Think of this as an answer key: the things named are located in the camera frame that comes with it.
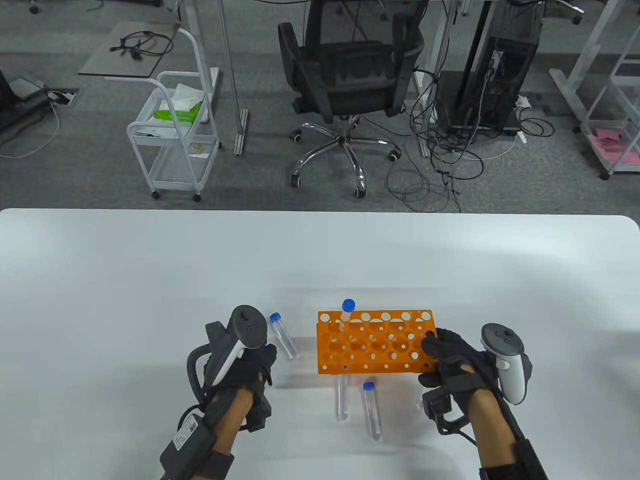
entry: white table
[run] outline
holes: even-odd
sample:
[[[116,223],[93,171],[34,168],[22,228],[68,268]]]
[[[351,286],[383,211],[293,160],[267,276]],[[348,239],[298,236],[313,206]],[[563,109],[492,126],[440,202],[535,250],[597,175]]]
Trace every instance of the white table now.
[[[485,322],[512,326],[534,364],[514,411],[549,478],[635,479],[637,411],[605,360],[640,329],[639,245],[620,217],[0,212],[0,478],[157,480],[193,403],[187,354],[249,303],[303,351],[276,363],[273,416],[240,435],[229,479],[476,480],[473,447],[418,411],[414,375],[378,377],[385,443],[355,387],[335,420],[313,337],[349,296],[432,308],[476,346]]]

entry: gloved hand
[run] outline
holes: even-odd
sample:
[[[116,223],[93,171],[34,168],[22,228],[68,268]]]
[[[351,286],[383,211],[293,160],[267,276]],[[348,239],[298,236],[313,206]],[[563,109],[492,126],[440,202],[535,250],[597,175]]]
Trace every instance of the gloved hand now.
[[[437,328],[436,332],[437,338],[433,332],[427,332],[421,346],[425,353],[438,360],[438,372],[423,373],[418,381],[427,388],[447,387],[460,410],[467,415],[469,401],[476,391],[486,389],[494,394],[499,391],[495,357],[476,350],[450,330]]]
[[[258,385],[271,385],[271,367],[276,361],[278,350],[274,344],[260,348],[245,348],[241,358],[236,358],[225,377],[212,390],[228,387],[247,387],[255,392]]]

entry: test tube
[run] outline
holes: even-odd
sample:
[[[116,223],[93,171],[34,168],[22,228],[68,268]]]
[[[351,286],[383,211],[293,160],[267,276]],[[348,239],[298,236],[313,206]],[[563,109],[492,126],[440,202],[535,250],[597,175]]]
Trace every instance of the test tube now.
[[[287,353],[287,356],[293,360],[298,356],[298,350],[296,350],[296,347],[291,341],[291,337],[282,324],[282,316],[278,312],[275,312],[269,317],[269,320],[271,320],[273,331],[276,332],[276,335],[280,339],[284,351]]]
[[[355,309],[356,303],[351,298],[342,302],[342,315],[340,315],[340,318],[343,323],[347,323],[351,319],[351,314]]]
[[[364,401],[367,408],[367,418],[369,419],[369,434],[374,440],[382,438],[380,429],[380,415],[378,413],[378,402],[376,401],[376,384],[366,381],[362,385],[364,390]]]
[[[346,420],[349,416],[349,376],[338,375],[335,379],[335,414],[338,420]]]

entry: computer tower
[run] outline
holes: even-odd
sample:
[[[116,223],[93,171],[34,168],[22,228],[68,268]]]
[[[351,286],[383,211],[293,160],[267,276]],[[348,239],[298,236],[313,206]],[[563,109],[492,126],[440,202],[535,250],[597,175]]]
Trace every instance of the computer tower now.
[[[496,2],[478,68],[460,102],[471,109],[471,124],[479,110],[480,125],[503,130],[538,49],[544,9],[544,2],[521,7]]]

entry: office chair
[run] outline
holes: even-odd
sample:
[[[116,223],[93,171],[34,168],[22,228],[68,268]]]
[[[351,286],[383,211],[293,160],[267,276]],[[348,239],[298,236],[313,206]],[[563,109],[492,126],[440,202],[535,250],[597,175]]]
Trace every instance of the office chair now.
[[[391,147],[390,161],[400,148],[385,138],[351,136],[359,116],[384,110],[387,116],[404,111],[404,98],[418,55],[424,47],[419,24],[428,0],[311,0],[304,45],[298,45],[290,23],[278,25],[280,52],[289,86],[300,93],[296,113],[319,113],[337,130],[304,123],[290,138],[299,142],[302,129],[331,141],[298,160],[289,184],[300,186],[300,171],[314,157],[334,147],[344,149],[355,172],[357,198],[367,193],[364,171],[353,144]]]

